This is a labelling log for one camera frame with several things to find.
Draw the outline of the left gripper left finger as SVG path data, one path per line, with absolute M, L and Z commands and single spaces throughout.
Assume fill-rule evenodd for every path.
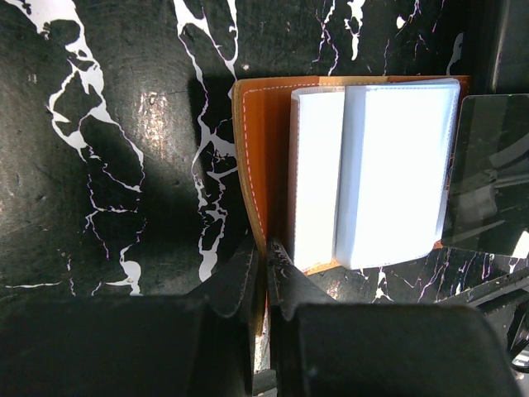
M 200 299 L 223 318 L 250 318 L 255 311 L 254 297 L 259 263 L 253 237 L 246 237 L 231 259 L 206 281 L 188 293 Z

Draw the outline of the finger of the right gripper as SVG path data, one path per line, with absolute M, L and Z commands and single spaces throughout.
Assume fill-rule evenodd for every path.
M 472 289 L 467 289 L 457 295 L 438 301 L 440 305 L 467 305 L 477 307 L 488 301 L 509 294 L 528 286 L 528 268 L 503 275 L 494 280 L 485 282 Z

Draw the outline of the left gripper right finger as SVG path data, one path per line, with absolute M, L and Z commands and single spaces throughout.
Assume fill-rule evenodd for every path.
M 282 243 L 272 238 L 266 252 L 269 306 L 290 321 L 303 304 L 336 304 L 294 264 Z

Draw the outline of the brown leather card holder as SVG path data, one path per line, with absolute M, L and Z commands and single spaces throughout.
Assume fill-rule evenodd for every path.
M 233 134 L 241 191 L 255 243 L 264 255 L 272 242 L 288 243 L 289 128 L 298 88 L 426 82 L 426 76 L 298 76 L 242 79 L 232 90 Z

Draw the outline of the black card box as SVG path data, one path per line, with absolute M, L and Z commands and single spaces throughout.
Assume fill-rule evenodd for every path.
M 528 1 L 488 1 L 488 93 L 528 92 Z

